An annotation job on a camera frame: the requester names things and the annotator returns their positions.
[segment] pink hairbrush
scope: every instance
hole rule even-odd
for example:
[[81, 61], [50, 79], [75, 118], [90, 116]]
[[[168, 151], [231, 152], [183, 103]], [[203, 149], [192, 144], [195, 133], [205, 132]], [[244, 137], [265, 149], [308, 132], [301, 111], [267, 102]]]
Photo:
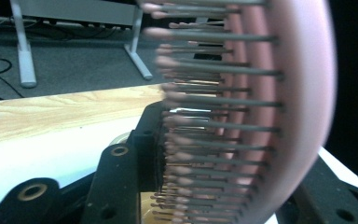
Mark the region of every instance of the pink hairbrush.
[[[156, 219], [264, 223], [315, 162], [332, 119], [335, 52], [325, 1], [146, 2], [157, 19], [223, 20], [145, 31], [190, 44], [158, 49], [158, 67], [175, 81], [162, 85], [174, 110], [164, 114], [167, 167], [154, 206], [174, 211]], [[222, 61], [176, 56], [182, 52]]]

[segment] wooden table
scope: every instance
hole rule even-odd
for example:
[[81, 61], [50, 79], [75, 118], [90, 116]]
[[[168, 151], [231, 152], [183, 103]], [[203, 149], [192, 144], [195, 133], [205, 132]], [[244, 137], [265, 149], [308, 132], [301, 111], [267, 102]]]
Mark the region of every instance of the wooden table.
[[0, 101], [0, 142], [140, 116], [158, 85]]
[[0, 101], [0, 201], [31, 178], [62, 187], [93, 172], [109, 143], [161, 99], [152, 85]]

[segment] black machine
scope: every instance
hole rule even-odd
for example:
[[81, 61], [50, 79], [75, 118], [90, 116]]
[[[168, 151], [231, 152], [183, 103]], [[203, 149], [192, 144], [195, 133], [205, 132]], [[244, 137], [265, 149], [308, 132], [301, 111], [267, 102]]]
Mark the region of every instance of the black machine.
[[[163, 110], [149, 105], [127, 142], [103, 151], [94, 174], [62, 189], [49, 178], [19, 184], [0, 203], [0, 223], [141, 223], [140, 192], [159, 191], [163, 181]], [[319, 159], [276, 215], [279, 223], [358, 223], [358, 189]]]

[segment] gray carpet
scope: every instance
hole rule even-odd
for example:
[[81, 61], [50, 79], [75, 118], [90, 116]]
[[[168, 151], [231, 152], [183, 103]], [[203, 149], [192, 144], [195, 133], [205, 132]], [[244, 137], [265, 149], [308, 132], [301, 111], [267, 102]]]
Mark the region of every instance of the gray carpet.
[[[9, 26], [0, 27], [0, 58], [10, 60], [13, 67], [0, 75], [25, 97], [46, 96], [80, 91], [108, 90], [122, 87], [150, 85], [166, 82], [156, 73], [153, 61], [158, 41], [141, 36], [138, 50], [145, 65], [154, 74], [152, 80], [144, 80], [123, 49], [131, 42], [131, 30], [106, 30], [95, 38], [101, 28], [82, 26], [58, 26], [70, 32], [70, 40], [61, 30], [46, 25], [27, 28], [31, 42], [34, 69], [38, 85], [33, 89], [20, 86], [17, 56], [17, 37]], [[7, 65], [0, 62], [0, 70]], [[0, 80], [0, 97], [4, 99], [19, 96]]]

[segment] metal stand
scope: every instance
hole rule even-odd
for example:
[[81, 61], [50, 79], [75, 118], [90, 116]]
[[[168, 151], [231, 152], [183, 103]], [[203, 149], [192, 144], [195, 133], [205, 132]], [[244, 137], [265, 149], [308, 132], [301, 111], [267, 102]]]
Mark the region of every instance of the metal stand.
[[13, 12], [14, 23], [16, 25], [19, 44], [20, 79], [23, 88], [33, 88], [36, 86], [36, 77], [34, 75], [34, 62], [31, 53], [31, 46], [27, 40], [22, 22], [22, 13], [18, 0], [10, 0], [11, 10]]
[[141, 24], [142, 24], [142, 16], [143, 11], [140, 8], [135, 9], [134, 13], [134, 20], [133, 20], [133, 37], [131, 44], [124, 45], [124, 49], [129, 54], [130, 58], [132, 59], [133, 63], [135, 63], [136, 67], [138, 68], [139, 72], [141, 72], [142, 76], [146, 80], [150, 80], [153, 78], [153, 75], [150, 73], [149, 69], [145, 66], [142, 59], [139, 57], [138, 53], [136, 53], [136, 48], [138, 46], [139, 34], [141, 33]]

